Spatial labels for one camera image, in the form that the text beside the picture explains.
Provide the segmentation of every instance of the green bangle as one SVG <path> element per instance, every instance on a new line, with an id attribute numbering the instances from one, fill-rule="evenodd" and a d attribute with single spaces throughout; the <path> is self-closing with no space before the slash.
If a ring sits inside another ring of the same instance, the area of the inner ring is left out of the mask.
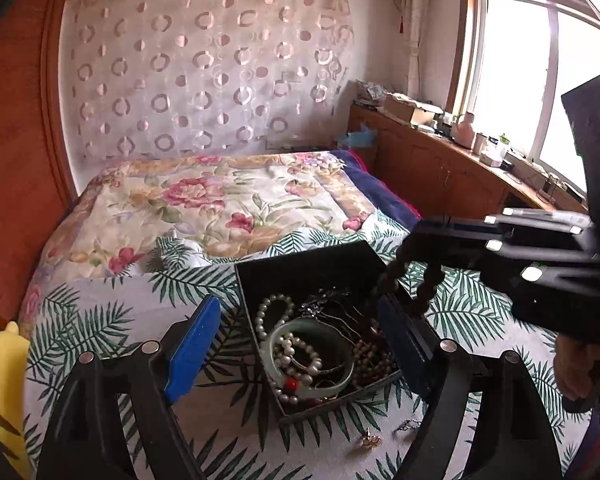
<path id="1" fill-rule="evenodd" d="M 282 371 L 273 362 L 274 341 L 285 332 L 298 330 L 300 333 L 320 335 L 323 339 L 333 342 L 334 351 L 344 361 L 344 373 L 340 382 L 328 388 L 315 388 L 306 386 L 301 381 L 295 380 Z M 296 396 L 299 400 L 324 399 L 339 394 L 349 384 L 353 375 L 354 360 L 349 342 L 334 327 L 317 319 L 296 318 L 286 322 L 269 333 L 269 336 L 260 343 L 260 359 L 267 375 L 286 394 Z"/>

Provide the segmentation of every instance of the yellow object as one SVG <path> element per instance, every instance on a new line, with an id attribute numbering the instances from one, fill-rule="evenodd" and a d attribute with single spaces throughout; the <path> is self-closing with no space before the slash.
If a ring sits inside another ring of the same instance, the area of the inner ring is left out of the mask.
<path id="1" fill-rule="evenodd" d="M 18 335 L 11 321 L 0 332 L 0 442 L 11 466 L 25 479 L 31 468 L 22 436 L 22 392 L 29 341 Z"/>

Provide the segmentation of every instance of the navy blue blanket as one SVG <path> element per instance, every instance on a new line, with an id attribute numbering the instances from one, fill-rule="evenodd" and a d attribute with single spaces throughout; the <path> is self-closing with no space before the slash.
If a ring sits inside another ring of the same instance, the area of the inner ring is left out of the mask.
<path id="1" fill-rule="evenodd" d="M 331 150 L 344 161 L 344 171 L 353 184 L 385 215 L 412 231 L 420 221 L 420 215 L 406 202 L 395 196 L 384 182 L 362 169 L 358 159 L 347 150 Z"/>

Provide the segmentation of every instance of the floral bedspread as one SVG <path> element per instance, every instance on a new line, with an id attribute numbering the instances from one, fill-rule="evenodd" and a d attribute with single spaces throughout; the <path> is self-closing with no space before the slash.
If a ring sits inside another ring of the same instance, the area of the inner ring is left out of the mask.
<path id="1" fill-rule="evenodd" d="M 34 467 L 50 413 L 81 352 L 105 358 L 130 352 L 148 339 L 159 340 L 171 324 L 190 316 L 205 294 L 215 294 L 222 301 L 221 326 L 194 387 L 174 405 L 205 475 L 214 480 L 391 479 L 413 440 L 396 429 L 407 418 L 422 420 L 424 403 L 398 380 L 332 412 L 279 428 L 270 409 L 269 385 L 256 366 L 231 260 L 366 240 L 389 262 L 407 234 L 377 210 L 356 232 L 337 236 L 305 226 L 261 253 L 220 258 L 223 264 L 195 241 L 160 237 L 151 259 L 156 272 L 59 284 L 43 298 L 27 361 L 24 430 Z M 411 264 L 400 283 L 413 294 L 423 272 L 423 265 Z M 477 272 L 445 269 L 427 319 L 440 336 L 468 351 L 488 356 L 507 349 L 519 352 L 547 410 L 565 470 L 589 415 L 562 409 L 551 366 L 555 334 L 516 322 L 509 307 L 509 300 L 484 286 Z M 121 396 L 119 406 L 136 475 L 149 480 L 130 397 Z M 447 479 L 461 477 L 479 406 L 480 394 L 470 394 Z M 381 446 L 361 449 L 366 428 L 382 437 Z"/>
<path id="2" fill-rule="evenodd" d="M 45 245 L 20 309 L 30 336 L 45 292 L 112 278 L 173 232 L 215 257 L 263 251 L 298 228 L 351 233 L 375 208 L 328 152 L 132 161 L 88 185 Z"/>

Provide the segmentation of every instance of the black box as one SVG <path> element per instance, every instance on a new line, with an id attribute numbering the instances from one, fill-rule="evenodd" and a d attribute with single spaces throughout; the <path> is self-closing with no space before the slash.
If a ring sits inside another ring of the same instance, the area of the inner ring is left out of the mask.
<path id="1" fill-rule="evenodd" d="M 378 282 L 378 277 L 386 269 L 384 262 L 366 242 L 354 242 L 328 248 L 303 251 L 295 254 L 285 254 L 262 260 L 253 260 L 236 265 L 238 282 L 242 293 L 243 304 L 246 306 L 247 318 L 253 338 L 254 352 L 260 361 L 259 339 L 254 331 L 253 319 L 258 306 L 264 298 L 271 294 L 290 296 L 298 307 L 310 294 L 315 294 L 320 288 L 347 287 L 355 298 L 364 300 Z M 397 292 L 401 303 L 408 301 L 408 295 L 402 288 Z M 284 310 L 279 311 L 269 307 L 264 320 L 266 332 L 273 329 L 276 320 Z M 335 400 L 328 400 L 318 406 L 300 404 L 291 406 L 281 404 L 270 390 L 274 410 L 279 417 L 278 423 L 288 425 L 319 413 L 329 412 L 347 402 L 359 397 L 365 397 L 370 392 L 398 380 L 402 376 L 400 370 L 387 378 L 355 390 L 347 386 Z"/>

